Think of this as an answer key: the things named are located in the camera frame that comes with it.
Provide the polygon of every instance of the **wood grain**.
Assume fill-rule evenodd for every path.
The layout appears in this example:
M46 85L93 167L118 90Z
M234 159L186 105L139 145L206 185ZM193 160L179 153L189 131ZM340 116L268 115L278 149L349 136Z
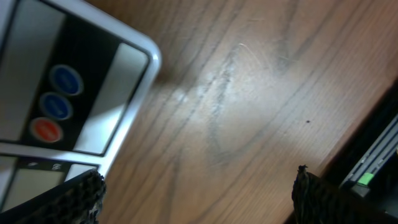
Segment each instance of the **wood grain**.
M164 58L101 223L282 223L397 76L394 0L90 3Z

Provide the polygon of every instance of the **blue button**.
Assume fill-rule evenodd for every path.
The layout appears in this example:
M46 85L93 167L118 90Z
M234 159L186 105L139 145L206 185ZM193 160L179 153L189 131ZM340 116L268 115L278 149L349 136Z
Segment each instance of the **blue button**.
M53 119L68 119L73 114L69 101L56 93L44 93L40 97L40 109L43 113Z
M83 81L78 72L68 65L56 65L50 71L50 83L65 95L78 95L83 91Z

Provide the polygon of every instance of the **red button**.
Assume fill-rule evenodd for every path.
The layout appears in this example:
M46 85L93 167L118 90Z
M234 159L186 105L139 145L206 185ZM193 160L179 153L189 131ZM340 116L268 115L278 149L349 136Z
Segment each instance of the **red button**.
M30 131L40 141L53 143L61 140L62 129L48 118L36 118L30 123Z

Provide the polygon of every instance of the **wooden table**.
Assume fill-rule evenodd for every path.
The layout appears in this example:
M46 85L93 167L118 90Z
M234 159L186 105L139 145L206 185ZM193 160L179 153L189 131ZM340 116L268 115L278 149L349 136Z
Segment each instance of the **wooden table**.
M90 2L164 58L101 223L281 223L397 77L395 0Z

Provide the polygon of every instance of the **round button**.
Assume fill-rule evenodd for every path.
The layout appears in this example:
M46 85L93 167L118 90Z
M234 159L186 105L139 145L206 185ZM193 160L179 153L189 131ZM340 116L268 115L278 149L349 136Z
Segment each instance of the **round button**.
M30 132L36 139L47 143L57 142L63 136L60 126L48 118L36 118L30 122Z
M76 70L68 65L56 65L50 71L50 83L57 91L69 96L83 91L83 81Z
M40 109L43 113L53 119L68 119L73 114L69 101L56 93L44 93L40 97Z

